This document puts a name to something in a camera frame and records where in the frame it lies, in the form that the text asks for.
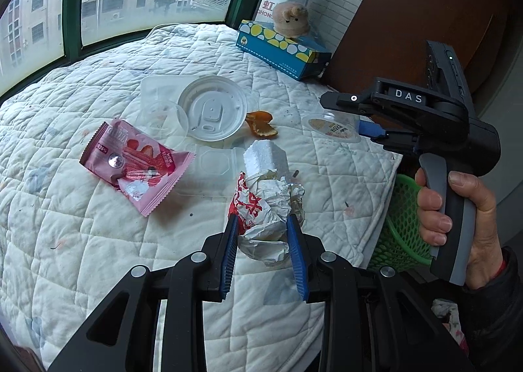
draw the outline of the green plastic basket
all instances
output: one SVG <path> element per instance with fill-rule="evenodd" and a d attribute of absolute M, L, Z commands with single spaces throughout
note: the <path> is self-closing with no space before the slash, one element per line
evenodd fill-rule
<path fill-rule="evenodd" d="M 419 264 L 430 265 L 430 246 L 418 233 L 416 209 L 419 189 L 410 177 L 403 174 L 396 176 L 389 210 L 368 269 L 391 266 L 402 272 Z"/>

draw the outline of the black jacket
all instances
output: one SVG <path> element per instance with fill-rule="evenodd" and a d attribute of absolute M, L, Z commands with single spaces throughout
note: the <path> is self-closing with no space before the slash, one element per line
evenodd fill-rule
<path fill-rule="evenodd" d="M 523 370 L 523 285 L 516 255 L 503 248 L 507 267 L 483 288 L 458 296 L 469 358 L 478 372 Z"/>

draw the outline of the brick wall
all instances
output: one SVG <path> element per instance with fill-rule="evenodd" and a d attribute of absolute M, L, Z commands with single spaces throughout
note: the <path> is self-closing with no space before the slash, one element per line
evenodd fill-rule
<path fill-rule="evenodd" d="M 326 47 L 335 51 L 362 0 L 309 0 L 310 21 Z"/>

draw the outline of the plush toy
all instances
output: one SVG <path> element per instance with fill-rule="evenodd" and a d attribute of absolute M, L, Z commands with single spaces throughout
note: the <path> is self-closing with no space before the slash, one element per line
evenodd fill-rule
<path fill-rule="evenodd" d="M 307 8 L 294 1 L 278 3 L 273 8 L 274 30 L 286 38 L 307 35 L 310 30 Z"/>

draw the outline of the human hand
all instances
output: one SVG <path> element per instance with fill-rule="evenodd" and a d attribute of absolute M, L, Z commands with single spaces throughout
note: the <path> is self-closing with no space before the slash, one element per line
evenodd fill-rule
<path fill-rule="evenodd" d="M 478 177 L 471 174 L 451 171 L 448 181 L 454 192 L 469 198 L 477 208 L 465 283 L 470 289 L 481 288 L 496 276 L 503 262 L 496 225 L 496 198 Z M 436 191 L 425 187 L 427 181 L 421 168 L 416 173 L 416 183 L 422 186 L 418 193 L 419 234 L 427 244 L 441 246 L 447 241 L 452 221 L 438 211 L 443 199 Z"/>

